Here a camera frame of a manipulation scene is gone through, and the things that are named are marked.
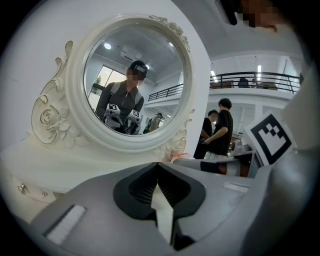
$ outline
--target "drawer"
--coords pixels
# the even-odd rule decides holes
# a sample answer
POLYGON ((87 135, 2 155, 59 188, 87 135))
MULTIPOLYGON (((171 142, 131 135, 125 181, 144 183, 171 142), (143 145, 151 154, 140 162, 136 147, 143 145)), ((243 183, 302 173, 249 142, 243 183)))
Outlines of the drawer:
POLYGON ((41 187, 37 187, 33 184, 23 181, 22 179, 12 176, 13 183, 16 186, 16 189, 20 191, 21 194, 26 197, 31 197, 35 200, 52 203, 56 200, 56 197, 52 191, 48 191, 47 189, 43 189, 41 187))

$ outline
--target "round mirror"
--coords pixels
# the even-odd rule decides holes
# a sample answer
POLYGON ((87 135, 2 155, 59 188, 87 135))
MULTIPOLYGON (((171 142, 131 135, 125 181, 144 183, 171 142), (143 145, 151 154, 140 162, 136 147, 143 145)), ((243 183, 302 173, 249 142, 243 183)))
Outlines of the round mirror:
POLYGON ((84 86, 106 129, 143 136, 175 117, 184 87, 179 51, 156 28, 137 23, 113 30, 95 45, 84 86))

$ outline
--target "ornate mirror frame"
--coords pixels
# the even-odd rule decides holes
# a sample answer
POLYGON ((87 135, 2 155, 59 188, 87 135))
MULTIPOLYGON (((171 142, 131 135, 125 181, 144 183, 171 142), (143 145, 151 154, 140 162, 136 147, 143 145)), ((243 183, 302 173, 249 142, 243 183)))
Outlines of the ornate mirror frame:
POLYGON ((32 131, 47 148, 89 147, 105 153, 155 153, 146 162, 170 160, 171 153, 182 153, 186 145, 186 124, 194 100, 194 67, 188 39, 174 22, 154 15, 118 15, 108 19, 81 41, 65 45, 66 57, 56 59, 58 71, 46 84, 32 110, 32 131), (174 118, 148 135, 127 136, 107 128, 92 111, 85 91, 86 63, 106 35, 123 26, 137 24, 151 28, 168 38, 177 49, 184 73, 184 87, 174 118))

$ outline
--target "balcony railing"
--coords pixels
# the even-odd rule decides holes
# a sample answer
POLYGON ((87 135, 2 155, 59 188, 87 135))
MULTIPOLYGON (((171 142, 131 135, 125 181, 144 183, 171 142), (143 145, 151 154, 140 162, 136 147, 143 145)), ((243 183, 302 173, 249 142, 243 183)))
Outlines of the balcony railing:
MULTIPOLYGON (((184 88, 183 85, 184 84, 181 83, 173 87, 150 94, 148 101, 154 101, 160 98, 166 98, 169 96, 181 94, 184 88)), ((288 92, 291 94, 296 94, 300 89, 299 77, 271 72, 236 72, 218 74, 216 76, 210 77, 209 86, 211 90, 228 88, 251 88, 288 92)))

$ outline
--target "vr headset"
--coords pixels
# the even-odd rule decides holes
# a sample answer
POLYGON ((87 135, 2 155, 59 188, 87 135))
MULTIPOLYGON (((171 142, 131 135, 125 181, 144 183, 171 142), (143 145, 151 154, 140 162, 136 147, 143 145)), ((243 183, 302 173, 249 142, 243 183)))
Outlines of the vr headset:
POLYGON ((230 25, 236 25, 238 23, 237 16, 243 23, 251 28, 255 28, 255 15, 254 14, 243 14, 243 8, 241 5, 241 0, 215 0, 215 5, 217 6, 219 12, 225 23, 230 25))
POLYGON ((143 65, 136 65, 132 70, 132 74, 133 75, 141 76, 144 79, 147 76, 147 72, 148 72, 148 68, 146 66, 143 66, 143 65))

